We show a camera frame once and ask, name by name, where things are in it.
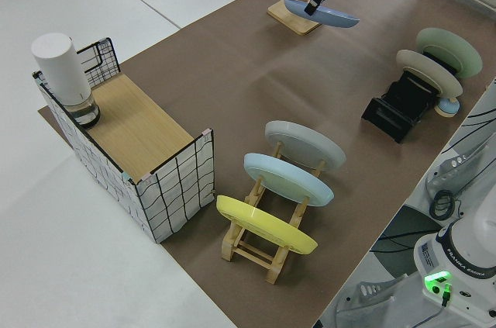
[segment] wooden board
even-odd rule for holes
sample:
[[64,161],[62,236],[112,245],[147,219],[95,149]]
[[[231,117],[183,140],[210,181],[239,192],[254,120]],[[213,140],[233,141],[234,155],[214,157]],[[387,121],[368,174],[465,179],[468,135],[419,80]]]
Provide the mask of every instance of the wooden board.
[[267,14],[283,23],[293,32],[302,36],[310,33],[312,30],[320,26],[320,23],[313,22],[300,16],[296,16],[295,14],[287,10],[286,6],[284,6],[284,0],[280,0],[279,2],[273,4],[267,10]]
[[88,133],[135,182],[193,140],[125,74],[92,93],[101,118]]

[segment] wooden stand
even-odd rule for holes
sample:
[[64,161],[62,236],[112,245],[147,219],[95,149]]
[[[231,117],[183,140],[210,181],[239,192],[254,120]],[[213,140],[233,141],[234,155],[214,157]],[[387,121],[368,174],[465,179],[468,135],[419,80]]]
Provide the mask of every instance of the wooden stand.
[[88,134],[135,182],[193,140],[123,73],[91,92],[101,117]]
[[276,4],[272,5],[267,10],[267,14],[274,17],[286,27],[291,29],[293,32],[301,36],[310,33],[312,30],[320,26],[320,23],[313,22],[300,16],[296,16],[295,14],[287,10],[286,6],[284,5],[284,0],[280,0]]
[[[277,143],[276,149],[272,154],[273,157],[277,159],[281,158],[280,150],[282,147],[282,143]],[[321,161],[320,165],[312,172],[315,177],[320,175],[320,172],[324,168],[325,161]],[[257,207],[260,200],[262,199],[262,195],[265,192],[265,187],[261,184],[262,178],[258,178],[255,182],[255,185],[251,189],[250,193],[247,197],[245,197],[245,203],[251,206]],[[303,214],[307,208],[309,199],[305,198],[303,202],[296,205],[296,208],[293,212],[291,220],[289,224],[295,228],[298,228],[301,223],[301,219],[303,218]],[[243,235],[245,233],[245,228],[240,225],[231,222],[231,226],[227,231],[227,234],[224,236],[222,240],[222,258],[227,261],[231,261],[234,253],[237,253],[245,258],[248,258],[250,261],[255,262],[267,269],[267,274],[265,276],[265,280],[271,284],[275,284],[277,277],[281,273],[281,270],[284,266],[284,262],[286,261],[286,257],[288,256],[289,249],[286,247],[279,247],[274,256],[270,256],[269,254],[263,252],[262,250],[253,247],[243,241]]]

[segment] blue plate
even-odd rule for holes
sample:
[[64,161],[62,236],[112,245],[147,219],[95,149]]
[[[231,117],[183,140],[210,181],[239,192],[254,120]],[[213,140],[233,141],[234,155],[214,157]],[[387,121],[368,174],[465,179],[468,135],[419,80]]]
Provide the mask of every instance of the blue plate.
[[319,6],[317,10],[310,16],[305,12],[307,2],[298,0],[284,0],[284,5],[293,14],[311,20],[313,22],[325,24],[327,26],[350,28],[355,26],[360,20],[354,16],[332,10],[324,6]]
[[257,180],[262,177],[262,186],[293,202],[309,198],[309,206],[324,206],[334,199],[332,190],[307,171],[263,154],[246,154],[246,173]]

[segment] black cable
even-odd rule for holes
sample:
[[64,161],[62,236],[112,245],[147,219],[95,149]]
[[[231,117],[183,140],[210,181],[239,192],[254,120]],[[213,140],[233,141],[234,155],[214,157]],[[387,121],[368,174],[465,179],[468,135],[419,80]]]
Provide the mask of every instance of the black cable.
[[486,122],[483,122],[483,125],[482,126],[479,126],[478,128],[476,128],[475,130],[472,130],[470,133],[468,133],[466,136],[464,136],[463,138],[460,138],[458,141],[456,141],[453,145],[451,145],[450,147],[446,148],[441,154],[444,154],[445,152],[451,150],[452,148],[454,148],[458,143],[460,143],[462,140],[465,140],[466,138],[468,138],[469,136],[471,136],[472,134],[478,132],[479,130],[481,130],[482,128],[484,128],[485,126],[491,124],[493,121],[495,121],[496,119],[491,119],[491,120],[488,120]]
[[463,124],[462,126],[478,126],[478,125],[482,125],[482,124],[487,124],[488,121],[491,121],[491,120],[486,120],[486,121],[480,121],[478,123],[474,123],[474,124]]
[[479,117],[479,116],[484,116],[484,115],[487,115],[488,113],[493,113],[494,111],[496,111],[496,109],[490,109],[489,111],[486,111],[486,112],[482,112],[482,113],[477,113],[475,115],[469,115],[467,116],[467,118],[471,118],[471,117]]
[[369,250],[369,252],[371,253],[400,253],[400,252],[405,252],[406,250],[412,250],[413,247],[408,247],[408,248],[404,248],[404,249],[397,249],[397,250],[375,250],[375,249],[371,249]]
[[438,221],[444,221],[455,212],[455,195],[449,190],[436,193],[429,205],[429,215]]
[[410,245],[406,245],[406,244],[403,244],[403,243],[400,243],[399,241],[396,241],[396,240],[393,240],[393,239],[388,239],[389,241],[391,241],[392,243],[395,243],[396,245],[399,245],[400,247],[403,247],[403,248],[409,248]]
[[379,237],[377,240],[389,240],[389,239],[396,239],[397,237],[407,237],[409,235],[419,235],[422,233],[437,233],[439,229],[434,229],[434,230],[420,230],[420,231],[410,231],[408,233],[399,233],[397,235],[390,235],[388,237]]
[[443,312],[443,310],[444,310],[444,306],[443,306],[443,307],[441,307],[441,310],[439,310],[436,314],[431,315],[429,318],[424,319],[424,320],[423,320],[423,321],[421,321],[420,323],[415,324],[412,328],[417,328],[418,326],[421,326],[422,324],[427,323],[427,322],[428,322],[428,321],[430,321],[431,319],[436,318],[437,316],[439,316],[439,315],[441,314],[441,312]]
[[431,201],[429,205],[429,215],[433,219],[437,219],[439,221],[444,221],[445,219],[450,218],[456,207],[456,202],[459,202],[458,205],[458,217],[460,218],[460,208],[462,206],[461,200],[458,198],[462,194],[462,192],[479,177],[486,169],[488,169],[494,162],[496,161],[496,157],[491,160],[480,172],[474,175],[460,190],[456,193],[452,193],[450,190],[440,190],[434,196],[434,199]]

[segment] white floor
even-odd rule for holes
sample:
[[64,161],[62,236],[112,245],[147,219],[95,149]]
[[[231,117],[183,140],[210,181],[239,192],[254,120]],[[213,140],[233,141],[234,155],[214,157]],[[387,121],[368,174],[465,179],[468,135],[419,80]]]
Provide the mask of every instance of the white floor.
[[29,49],[108,36],[123,61],[231,1],[0,0],[1,326],[233,326],[37,113]]

